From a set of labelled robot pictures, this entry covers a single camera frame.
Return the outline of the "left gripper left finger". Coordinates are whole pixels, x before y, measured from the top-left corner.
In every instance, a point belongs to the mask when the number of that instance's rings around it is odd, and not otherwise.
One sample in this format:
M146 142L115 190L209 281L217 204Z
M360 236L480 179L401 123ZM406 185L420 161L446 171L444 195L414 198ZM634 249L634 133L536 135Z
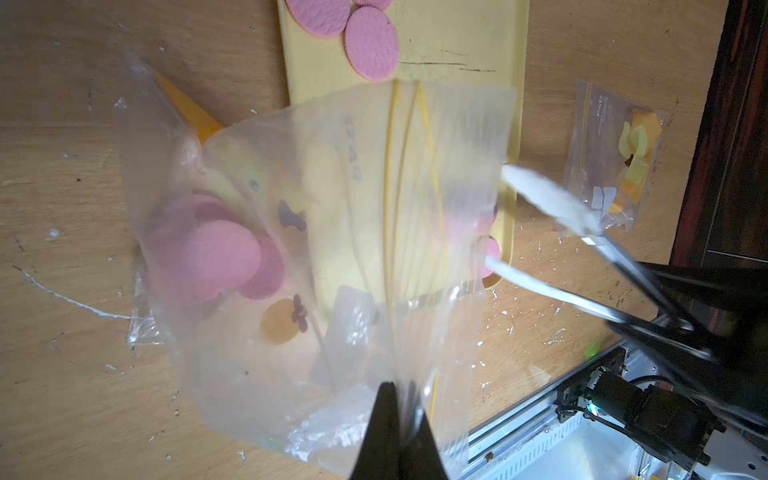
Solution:
M397 390L392 382L384 382L379 386L368 427L349 479L398 479L399 449Z

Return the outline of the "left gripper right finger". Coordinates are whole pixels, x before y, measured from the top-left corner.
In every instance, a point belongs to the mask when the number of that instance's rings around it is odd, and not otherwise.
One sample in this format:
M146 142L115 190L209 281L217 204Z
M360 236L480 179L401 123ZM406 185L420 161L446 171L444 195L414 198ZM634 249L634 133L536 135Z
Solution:
M448 480L428 422L423 416L414 436L400 451L400 478L405 480Z

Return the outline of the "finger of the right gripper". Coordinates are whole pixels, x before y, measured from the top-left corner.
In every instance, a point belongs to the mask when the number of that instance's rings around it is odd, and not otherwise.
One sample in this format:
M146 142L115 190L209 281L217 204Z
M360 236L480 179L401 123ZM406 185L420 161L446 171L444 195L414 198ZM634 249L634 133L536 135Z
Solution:
M639 320L609 328L661 364L677 384L741 426L767 424L767 326L727 337Z
M767 310L767 270L695 268L640 262L664 288L732 312Z

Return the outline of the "yellow tray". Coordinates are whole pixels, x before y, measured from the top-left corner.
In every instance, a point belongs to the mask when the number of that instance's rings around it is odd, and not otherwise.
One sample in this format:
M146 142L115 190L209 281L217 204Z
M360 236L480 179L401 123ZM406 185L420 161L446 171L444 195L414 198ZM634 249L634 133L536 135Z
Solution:
M515 90L344 88L344 43L324 46L281 21L291 81L327 91L263 121L285 171L281 196L307 225L314 306L434 308L479 290Z

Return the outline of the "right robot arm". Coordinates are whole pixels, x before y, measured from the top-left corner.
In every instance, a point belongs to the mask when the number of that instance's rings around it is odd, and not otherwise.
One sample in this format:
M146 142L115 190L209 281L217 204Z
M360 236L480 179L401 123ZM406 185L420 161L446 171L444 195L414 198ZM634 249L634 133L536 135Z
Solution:
M594 363L561 384L565 422L581 414L693 479L764 479L767 447L767 271L640 263L662 294L659 323L612 330L662 370L626 379L617 361Z

